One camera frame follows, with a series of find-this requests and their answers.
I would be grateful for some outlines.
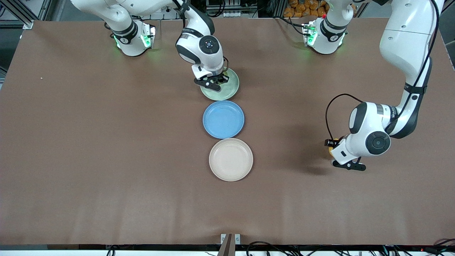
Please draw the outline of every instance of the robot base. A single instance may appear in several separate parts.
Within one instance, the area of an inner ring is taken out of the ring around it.
[[[221,91],[216,92],[214,90],[201,87],[202,93],[209,99],[214,101],[227,100],[235,95],[240,85],[237,74],[232,69],[227,69],[224,75],[229,77],[229,80],[225,83],[221,83]]]
[[[131,39],[131,43],[123,44],[119,42],[115,37],[114,39],[117,42],[117,47],[125,54],[131,57],[139,56],[144,53],[148,48],[153,47],[153,42],[155,39],[155,27],[150,26],[149,24],[143,23],[140,20],[134,20],[139,28],[137,35]]]
[[[330,42],[320,31],[321,22],[323,18],[317,18],[314,21],[309,22],[308,27],[303,27],[302,31],[304,34],[310,34],[310,36],[303,36],[303,42],[305,46],[313,48],[316,52],[321,54],[334,53],[338,47],[343,43],[343,34],[340,38],[336,38],[334,42]]]

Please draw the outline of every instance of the brown table surface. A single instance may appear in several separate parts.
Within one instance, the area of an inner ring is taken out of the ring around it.
[[[236,136],[250,174],[219,180],[212,103],[158,27],[156,49],[127,57],[102,22],[36,22],[0,93],[0,243],[207,244],[221,233],[277,244],[433,244],[455,236],[455,72],[438,35],[416,131],[365,172],[330,166],[324,111],[351,93],[396,105],[404,75],[379,53],[386,19],[353,19],[339,50],[304,48],[271,19],[215,19],[241,87]],[[348,133],[356,102],[329,111]]]

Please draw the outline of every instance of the cable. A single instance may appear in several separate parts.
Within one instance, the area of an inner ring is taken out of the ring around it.
[[[358,101],[358,102],[360,102],[360,103],[363,102],[363,101],[359,100],[358,98],[356,98],[356,97],[350,95],[349,93],[342,93],[342,94],[339,94],[339,95],[335,96],[335,97],[329,102],[329,104],[327,105],[327,108],[325,109],[325,125],[327,126],[327,131],[329,132],[330,139],[332,139],[332,140],[333,140],[334,138],[333,138],[333,136],[332,136],[332,133],[330,132],[329,122],[327,121],[327,112],[329,111],[330,104],[332,104],[332,102],[333,102],[336,98],[341,97],[341,96],[344,96],[344,95],[349,96],[349,97],[353,98],[354,100],[356,100],[356,101]]]
[[[448,4],[445,8],[443,8],[441,13],[443,13],[445,10],[447,10],[447,8],[449,8],[453,3],[455,3],[455,0],[453,0],[452,2],[450,2],[450,4]]]
[[[185,13],[182,13],[182,14],[180,15],[180,18],[182,19],[182,22],[183,22],[183,28],[185,28],[186,25],[187,25],[187,24],[186,24],[186,20],[187,20],[187,19],[185,18]]]
[[[296,27],[303,27],[303,25],[301,25],[301,24],[295,24],[295,23],[293,23],[292,21],[289,22],[288,20],[286,20],[286,19],[284,19],[283,17],[280,17],[280,16],[273,16],[272,18],[274,18],[274,19],[281,19],[281,20],[283,20],[284,22],[286,22],[286,23],[288,23],[288,24],[290,24],[290,25],[296,26]]]
[[[425,61],[424,61],[424,64],[422,65],[422,68],[420,69],[420,72],[419,72],[419,75],[417,76],[417,79],[415,80],[414,84],[413,84],[413,87],[415,87],[417,85],[417,82],[419,81],[420,79],[420,76],[422,75],[424,69],[425,69],[425,66],[426,66],[426,63],[428,61],[428,59],[430,58],[430,53],[431,51],[433,50],[433,45],[435,44],[435,41],[436,41],[436,35],[438,34],[438,28],[439,28],[439,18],[440,18],[440,15],[439,15],[439,8],[438,8],[438,5],[436,4],[435,0],[430,0],[430,2],[433,4],[433,7],[435,9],[435,13],[436,13],[436,26],[435,26],[435,31],[433,33],[433,40],[431,41],[431,44],[428,48],[428,53],[427,53],[427,56],[425,58]],[[404,102],[404,105],[403,107],[401,108],[401,111],[400,113],[398,113],[397,117],[395,118],[395,120],[398,120],[401,116],[401,114],[404,112],[404,109],[406,108],[406,106],[408,105],[408,102],[409,102],[409,99],[411,99],[411,93],[409,93],[408,97],[406,98],[406,101]]]
[[[412,254],[410,254],[407,250],[405,250],[403,248],[399,248],[398,246],[394,246],[394,247],[398,248],[398,250],[404,251],[404,253],[406,253],[407,256],[413,256]]]
[[[107,22],[104,22],[104,27],[105,27],[106,29],[111,30],[111,28],[109,27],[109,25],[107,24]],[[114,33],[111,33],[111,34],[109,35],[109,37],[110,37],[110,38],[114,38]]]
[[[390,252],[387,250],[387,248],[385,246],[382,246],[382,248],[384,249],[384,255],[389,256]]]
[[[225,56],[223,56],[223,59],[226,61],[226,68],[223,70],[223,72],[226,72],[229,69],[229,60]]]
[[[265,7],[267,7],[267,6],[264,6],[264,7],[262,7],[261,9],[256,9],[256,11],[253,13],[253,16],[251,16],[251,18],[254,18],[254,15],[255,15],[258,11],[264,9]]]
[[[455,241],[455,238],[452,238],[452,239],[446,239],[444,242],[440,242],[438,244],[435,244],[434,246],[441,246],[441,245],[444,245],[448,242],[452,242],[452,241]]]
[[[109,250],[107,251],[106,256],[109,256],[109,254],[111,253],[111,251],[112,251],[112,254],[111,254],[110,256],[115,256],[115,250],[114,250],[114,249],[118,249],[118,248],[119,248],[119,246],[117,246],[117,245],[112,245],[112,246],[109,248]]]
[[[295,255],[292,254],[292,253],[287,253],[287,252],[285,252],[285,251],[283,251],[283,250],[281,250],[281,249],[278,249],[276,246],[272,245],[271,243],[267,243],[267,242],[263,242],[263,241],[256,241],[256,242],[249,243],[248,246],[247,246],[247,248],[246,248],[246,250],[245,250],[247,256],[250,256],[250,254],[249,254],[249,249],[250,249],[251,246],[253,246],[253,245],[255,245],[255,244],[266,244],[266,245],[272,247],[273,249],[275,249],[275,250],[277,250],[277,251],[279,251],[279,252],[281,252],[281,253],[286,254],[287,256],[295,256]]]
[[[207,14],[207,16],[212,17],[212,18],[216,18],[216,17],[220,16],[221,14],[223,14],[225,7],[226,7],[226,0],[222,0],[222,3],[220,3],[220,8],[218,9],[217,13],[215,15],[208,15]]]
[[[320,249],[314,250],[314,251],[312,251],[312,252],[308,253],[308,255],[307,255],[307,256],[311,256],[313,253],[315,253],[315,252],[317,252],[317,251],[319,251],[319,250],[320,250]]]
[[[295,31],[297,31],[297,33],[303,35],[303,36],[311,36],[310,34],[308,33],[303,33],[303,32],[300,32],[298,31],[298,29],[295,27],[295,24],[291,21],[291,18],[289,18],[289,22],[291,23],[292,27],[295,29]]]

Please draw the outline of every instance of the metal frame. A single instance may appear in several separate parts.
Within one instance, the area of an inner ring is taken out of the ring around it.
[[[360,5],[360,7],[357,9],[357,14],[354,16],[354,18],[360,18],[360,16],[363,14],[365,9],[367,8],[369,3],[364,3]]]
[[[7,72],[8,72],[8,69],[0,66],[0,75],[6,76]]]
[[[0,0],[0,3],[17,18],[17,20],[0,20],[0,28],[31,29],[33,20],[47,18],[52,2],[53,0],[44,0],[39,14],[36,15],[20,0]]]

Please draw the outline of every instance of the yellow object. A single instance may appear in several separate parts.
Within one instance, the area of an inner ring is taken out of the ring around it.
[[[295,10],[297,12],[303,12],[305,10],[305,5],[304,4],[298,4],[297,7],[295,7]]]
[[[334,155],[332,155],[332,149],[333,149],[333,147],[329,147],[329,154],[330,154],[331,156],[334,156]]]
[[[289,7],[284,9],[283,16],[285,18],[292,18],[292,16],[294,16],[294,9],[293,8],[289,8]]]
[[[295,8],[298,5],[298,0],[288,0],[289,5]]]

